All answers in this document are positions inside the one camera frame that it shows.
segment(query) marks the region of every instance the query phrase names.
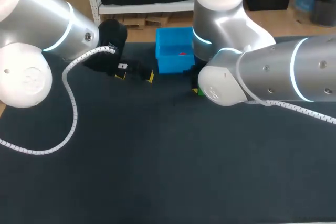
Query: green object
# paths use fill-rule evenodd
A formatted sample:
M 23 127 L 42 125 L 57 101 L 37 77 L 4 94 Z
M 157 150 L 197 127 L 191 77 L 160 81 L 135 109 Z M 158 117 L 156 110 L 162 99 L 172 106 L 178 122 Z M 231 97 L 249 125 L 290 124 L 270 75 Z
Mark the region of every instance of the green object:
M 199 96 L 202 96 L 202 97 L 204 96 L 203 91 L 202 91 L 199 87 L 198 87 L 198 95 L 199 95 Z

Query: blue plastic bin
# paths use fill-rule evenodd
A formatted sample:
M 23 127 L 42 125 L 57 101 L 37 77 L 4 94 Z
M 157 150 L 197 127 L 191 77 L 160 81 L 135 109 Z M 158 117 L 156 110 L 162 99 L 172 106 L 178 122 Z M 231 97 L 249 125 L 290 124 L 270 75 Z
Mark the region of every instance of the blue plastic bin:
M 156 58 L 159 73 L 182 73 L 195 65 L 193 28 L 159 28 L 156 31 Z

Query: white cable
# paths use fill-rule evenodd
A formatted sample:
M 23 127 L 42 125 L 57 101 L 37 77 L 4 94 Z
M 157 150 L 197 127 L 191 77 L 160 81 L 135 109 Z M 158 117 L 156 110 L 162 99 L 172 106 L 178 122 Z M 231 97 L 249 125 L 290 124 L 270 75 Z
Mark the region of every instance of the white cable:
M 1 139 L 0 139 L 0 141 L 1 141 L 0 144 L 6 146 L 8 148 L 11 148 L 11 149 L 13 149 L 15 151 L 23 152 L 23 153 L 30 154 L 30 155 L 46 155 L 46 154 L 50 154 L 50 153 L 53 153 L 53 152 L 61 149 L 64 145 L 66 145 L 68 143 L 68 141 L 71 139 L 72 135 L 74 134 L 76 126 L 77 126 L 77 121 L 78 121 L 77 105 L 76 105 L 76 101 L 75 101 L 75 97 L 73 95 L 73 92 L 72 92 L 72 90 L 70 88 L 70 85 L 68 83 L 67 75 L 68 75 L 69 71 L 75 65 L 77 65 L 78 63 L 82 62 L 83 60 L 87 59 L 88 57 L 90 57 L 90 56 L 92 56 L 92 55 L 94 55 L 96 53 L 99 53 L 99 52 L 110 52 L 111 54 L 114 54 L 115 50 L 112 49 L 112 48 L 110 48 L 110 47 L 98 47 L 98 48 L 95 48 L 95 49 L 93 49 L 91 51 L 88 51 L 87 53 L 83 54 L 82 56 L 78 57 L 76 60 L 74 60 L 72 63 L 70 63 L 65 68 L 65 70 L 63 71 L 62 81 L 63 81 L 64 87 L 66 88 L 66 90 L 67 90 L 67 92 L 69 94 L 69 97 L 70 97 L 70 100 L 71 100 L 71 104 L 72 104 L 72 110 L 74 112 L 74 117 L 73 117 L 72 127 L 70 129 L 70 132 L 68 133 L 67 137 L 59 145 L 57 145 L 54 148 L 45 150 L 45 151 L 33 151 L 33 150 L 29 150 L 29 149 L 25 149 L 25 148 L 16 146 L 14 144 L 11 144 L 11 143 L 6 142 L 6 141 L 1 140 Z
M 300 106 L 296 106 L 290 103 L 280 102 L 280 101 L 267 101 L 267 102 L 269 102 L 271 105 L 274 105 L 274 106 L 279 106 L 279 107 L 282 107 L 288 110 L 294 110 L 296 112 L 311 116 L 312 118 L 316 118 L 316 119 L 319 119 L 319 120 L 322 120 L 328 123 L 336 124 L 335 118 L 332 118 L 331 116 L 327 116 L 327 115 L 324 115 L 324 114 L 321 114 L 321 113 L 318 113 L 312 110 L 302 108 Z M 251 101 L 251 102 L 246 102 L 246 103 L 259 104 L 257 101 Z

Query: screw hole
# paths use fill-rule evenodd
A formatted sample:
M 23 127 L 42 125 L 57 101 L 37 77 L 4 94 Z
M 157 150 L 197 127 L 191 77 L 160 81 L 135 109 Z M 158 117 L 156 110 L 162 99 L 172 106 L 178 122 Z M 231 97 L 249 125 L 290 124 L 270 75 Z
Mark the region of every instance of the screw hole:
M 269 71 L 269 65 L 265 65 L 262 69 L 264 69 L 266 72 Z
M 328 89 L 328 88 L 326 88 L 326 89 L 324 90 L 324 92 L 325 92 L 326 94 L 332 94 L 332 90 L 331 90 L 331 89 Z
M 85 40 L 86 40 L 87 42 L 89 42 L 89 41 L 92 40 L 92 35 L 91 35 L 91 33 L 86 33 L 86 34 L 85 34 Z
M 321 61 L 321 62 L 319 63 L 319 67 L 320 67 L 320 69 L 324 69 L 324 68 L 326 68 L 326 67 L 327 67 L 327 62 L 326 62 L 325 60 Z

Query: white shelf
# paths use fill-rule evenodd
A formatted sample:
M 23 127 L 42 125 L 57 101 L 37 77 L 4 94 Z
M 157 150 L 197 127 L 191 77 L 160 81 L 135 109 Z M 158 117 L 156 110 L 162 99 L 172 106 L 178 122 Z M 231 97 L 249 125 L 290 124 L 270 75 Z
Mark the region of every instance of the white shelf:
M 102 5 L 101 0 L 90 0 L 94 22 L 99 26 L 101 14 L 126 14 L 126 13 L 165 13 L 187 12 L 194 10 L 195 0 L 186 0 L 175 3 L 151 5 Z
M 195 0 L 186 0 L 174 3 L 150 5 L 103 5 L 99 6 L 99 14 L 126 14 L 126 13 L 165 13 L 187 12 L 194 10 Z

